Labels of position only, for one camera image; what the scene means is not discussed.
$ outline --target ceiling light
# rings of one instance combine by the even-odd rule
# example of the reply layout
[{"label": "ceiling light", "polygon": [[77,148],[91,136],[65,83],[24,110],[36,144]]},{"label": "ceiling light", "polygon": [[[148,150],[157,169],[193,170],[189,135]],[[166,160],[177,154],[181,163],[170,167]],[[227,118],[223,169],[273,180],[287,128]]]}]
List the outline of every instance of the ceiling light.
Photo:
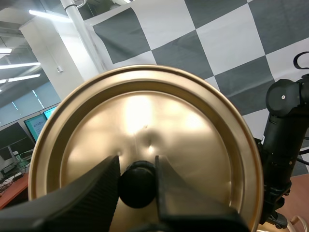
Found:
[{"label": "ceiling light", "polygon": [[14,78],[10,78],[9,82],[12,81],[21,81],[21,80],[26,80],[26,79],[30,79],[30,78],[35,78],[35,77],[39,77],[41,74],[35,74],[35,75],[30,75],[30,76],[19,76],[19,77],[14,77]]},{"label": "ceiling light", "polygon": [[42,11],[29,10],[29,13],[36,15],[36,16],[43,17],[43,18],[48,18],[48,19],[51,19],[51,20],[54,20],[54,21],[58,21],[58,22],[64,22],[64,23],[71,23],[72,22],[72,20],[70,20],[67,17],[58,16],[58,15],[55,15],[55,14],[49,14],[49,13],[42,12]]},{"label": "ceiling light", "polygon": [[10,54],[11,51],[11,48],[0,48],[0,54]]},{"label": "ceiling light", "polygon": [[26,67],[26,66],[35,66],[40,65],[39,62],[34,63],[25,63],[25,64],[8,64],[8,65],[0,65],[0,69],[13,69],[13,68],[19,68],[19,67]]}]

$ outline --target desk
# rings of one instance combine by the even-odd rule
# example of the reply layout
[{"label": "desk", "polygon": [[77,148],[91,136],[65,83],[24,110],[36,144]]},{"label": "desk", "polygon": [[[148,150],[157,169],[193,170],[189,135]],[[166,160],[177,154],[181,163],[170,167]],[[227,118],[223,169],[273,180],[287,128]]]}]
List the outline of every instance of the desk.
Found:
[{"label": "desk", "polygon": [[[285,204],[277,212],[285,215],[286,219],[290,221],[293,216],[301,216],[307,223],[309,223],[309,174],[298,175],[291,177],[291,193],[289,196],[284,196]],[[298,232],[304,231],[300,222],[294,225]],[[278,230],[274,225],[265,223],[263,226],[259,225],[259,229],[266,232],[288,232],[288,229]]]},{"label": "desk", "polygon": [[28,187],[28,173],[16,180],[9,186],[0,197],[0,209],[5,207],[11,200],[17,197],[22,191]]}]

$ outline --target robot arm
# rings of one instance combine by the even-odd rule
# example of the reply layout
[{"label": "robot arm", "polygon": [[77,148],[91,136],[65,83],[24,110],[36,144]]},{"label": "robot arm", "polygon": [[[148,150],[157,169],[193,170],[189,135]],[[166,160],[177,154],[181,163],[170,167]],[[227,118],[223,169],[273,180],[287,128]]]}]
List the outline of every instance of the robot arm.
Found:
[{"label": "robot arm", "polygon": [[[294,65],[303,69],[297,65],[300,55]],[[283,206],[282,196],[289,194],[290,177],[309,127],[309,74],[296,82],[282,79],[274,83],[267,92],[266,105],[269,117],[263,139],[257,143],[265,189],[260,223],[268,221],[280,229],[287,227],[287,220],[275,210]]]}]

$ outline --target gold metal lid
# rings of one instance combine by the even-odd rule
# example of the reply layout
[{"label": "gold metal lid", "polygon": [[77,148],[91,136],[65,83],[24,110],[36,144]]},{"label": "gold metal lid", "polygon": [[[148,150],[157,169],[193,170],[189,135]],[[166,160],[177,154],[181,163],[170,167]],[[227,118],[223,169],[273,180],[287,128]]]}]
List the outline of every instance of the gold metal lid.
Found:
[{"label": "gold metal lid", "polygon": [[[171,67],[135,65],[74,90],[47,121],[35,146],[29,198],[67,185],[110,155],[132,162],[168,158],[191,186],[236,208],[252,231],[263,180],[253,137],[235,107],[200,78]],[[156,205],[119,199],[110,231],[156,222]]]}]

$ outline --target checkerboard backdrop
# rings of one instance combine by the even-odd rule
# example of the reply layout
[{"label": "checkerboard backdrop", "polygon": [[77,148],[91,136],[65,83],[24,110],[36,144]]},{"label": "checkerboard backdrop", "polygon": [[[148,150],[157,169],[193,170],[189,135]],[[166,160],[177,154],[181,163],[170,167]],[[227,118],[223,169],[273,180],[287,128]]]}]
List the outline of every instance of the checkerboard backdrop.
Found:
[{"label": "checkerboard backdrop", "polygon": [[[270,85],[308,73],[293,66],[309,50],[308,22],[308,0],[135,0],[86,21],[108,69],[163,64],[191,72],[236,106],[256,138]],[[301,56],[300,66],[308,63]],[[307,173],[297,162],[293,175]]]}]

